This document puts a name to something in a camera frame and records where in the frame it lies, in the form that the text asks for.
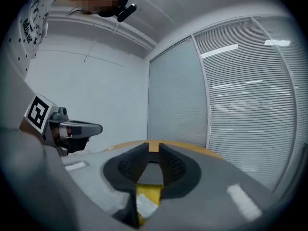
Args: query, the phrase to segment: white shirt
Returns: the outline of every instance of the white shirt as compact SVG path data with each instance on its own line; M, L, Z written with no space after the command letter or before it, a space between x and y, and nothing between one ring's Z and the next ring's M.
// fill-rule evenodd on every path
M25 83L30 59L46 37L54 0L29 0L12 22L0 48L0 127L19 128L34 92Z

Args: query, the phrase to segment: horizontal blind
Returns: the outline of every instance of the horizontal blind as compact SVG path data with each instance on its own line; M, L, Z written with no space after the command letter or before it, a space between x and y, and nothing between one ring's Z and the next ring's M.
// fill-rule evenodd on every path
M295 21L279 17L255 18L279 48L294 84L297 109L297 132L290 162L277 188L281 195L290 184L308 142L308 57Z
M205 83L192 38L150 63L148 139L205 147Z
M211 103L209 149L269 189L292 147L295 107L280 56L250 20L195 36Z

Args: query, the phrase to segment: polka dot shirt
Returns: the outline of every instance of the polka dot shirt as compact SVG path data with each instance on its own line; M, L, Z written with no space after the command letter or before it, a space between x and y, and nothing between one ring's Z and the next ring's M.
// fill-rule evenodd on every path
M35 58L48 29L54 0L29 0L12 22L0 49L0 65L15 67L25 79L30 59Z

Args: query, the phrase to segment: white wall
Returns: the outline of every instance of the white wall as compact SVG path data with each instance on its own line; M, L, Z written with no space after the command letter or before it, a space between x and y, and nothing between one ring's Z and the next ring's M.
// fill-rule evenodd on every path
M94 38L98 40L85 60ZM66 107L70 119L103 126L102 134L92 137L86 150L144 140L148 73L139 57L144 52L138 47L102 29L52 22L37 58L31 61L26 82Z
M164 50L168 49L173 44L184 39L192 33L198 32L208 26L236 19L245 16L256 15L278 15L290 16L288 11L277 2L244 2L238 1L238 5L227 6L216 9L210 13L204 13L192 20L183 21L178 25L171 27L165 33L165 36L160 40L158 45L153 49L146 60L152 60Z

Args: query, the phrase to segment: headphones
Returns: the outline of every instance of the headphones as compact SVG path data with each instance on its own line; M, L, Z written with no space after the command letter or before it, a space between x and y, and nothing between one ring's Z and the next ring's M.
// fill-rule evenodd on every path
M112 8L111 11L98 12L97 14L101 17L112 17L116 16L118 22L123 22L127 19L132 13L137 10L137 6L132 4L130 6L126 6L128 0L119 0L119 5L117 7Z

